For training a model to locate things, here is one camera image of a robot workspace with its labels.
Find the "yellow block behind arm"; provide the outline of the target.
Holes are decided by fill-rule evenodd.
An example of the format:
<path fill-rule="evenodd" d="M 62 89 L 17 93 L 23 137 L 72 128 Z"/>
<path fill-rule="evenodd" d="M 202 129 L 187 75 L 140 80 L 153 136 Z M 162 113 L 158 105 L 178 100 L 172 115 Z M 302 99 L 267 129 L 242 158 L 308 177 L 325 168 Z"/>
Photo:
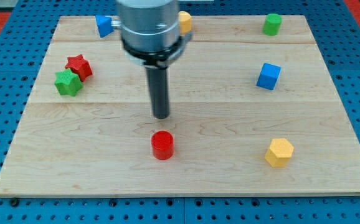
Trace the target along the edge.
<path fill-rule="evenodd" d="M 192 31 L 192 16 L 186 11 L 179 11 L 179 27 L 181 35 L 186 35 Z"/>

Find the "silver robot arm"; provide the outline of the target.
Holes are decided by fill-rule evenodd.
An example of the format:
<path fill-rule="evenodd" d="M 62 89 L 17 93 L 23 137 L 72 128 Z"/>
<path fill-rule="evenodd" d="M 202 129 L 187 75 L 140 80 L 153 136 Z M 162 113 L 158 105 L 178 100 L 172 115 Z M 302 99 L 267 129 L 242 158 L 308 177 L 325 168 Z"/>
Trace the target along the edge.
<path fill-rule="evenodd" d="M 170 114 L 168 68 L 184 52 L 192 31 L 181 32 L 176 0 L 116 0 L 128 58 L 146 70 L 153 116 Z"/>

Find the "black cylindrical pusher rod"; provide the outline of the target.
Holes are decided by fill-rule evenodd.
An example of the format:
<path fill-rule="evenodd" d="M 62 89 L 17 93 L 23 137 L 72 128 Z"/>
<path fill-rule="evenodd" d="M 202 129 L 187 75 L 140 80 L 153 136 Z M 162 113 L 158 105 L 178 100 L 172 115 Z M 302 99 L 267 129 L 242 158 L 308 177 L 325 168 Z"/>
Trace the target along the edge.
<path fill-rule="evenodd" d="M 153 116 L 164 119 L 169 116 L 168 75 L 166 69 L 146 68 Z"/>

